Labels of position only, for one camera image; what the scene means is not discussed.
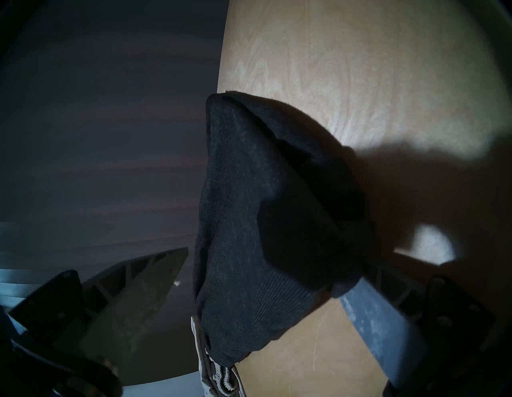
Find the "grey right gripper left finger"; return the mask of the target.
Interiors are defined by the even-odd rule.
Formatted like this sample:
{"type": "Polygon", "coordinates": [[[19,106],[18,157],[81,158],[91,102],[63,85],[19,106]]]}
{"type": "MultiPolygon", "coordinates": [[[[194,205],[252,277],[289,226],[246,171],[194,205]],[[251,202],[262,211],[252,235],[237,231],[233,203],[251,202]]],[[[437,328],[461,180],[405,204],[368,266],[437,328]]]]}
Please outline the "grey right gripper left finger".
{"type": "Polygon", "coordinates": [[[127,260],[85,282],[76,270],[66,270],[8,316],[38,345],[122,368],[148,333],[187,257],[188,248],[181,247],[127,260]]]}

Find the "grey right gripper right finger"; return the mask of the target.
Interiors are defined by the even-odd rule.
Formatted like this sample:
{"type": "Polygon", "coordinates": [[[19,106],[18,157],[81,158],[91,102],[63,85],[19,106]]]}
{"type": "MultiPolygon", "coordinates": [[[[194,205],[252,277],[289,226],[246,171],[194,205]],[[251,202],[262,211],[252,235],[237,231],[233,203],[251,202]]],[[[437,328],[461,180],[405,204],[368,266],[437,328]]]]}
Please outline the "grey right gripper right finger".
{"type": "Polygon", "coordinates": [[[454,281],[382,262],[339,298],[388,381],[384,391],[452,391],[480,361],[494,315],[454,281]]]}

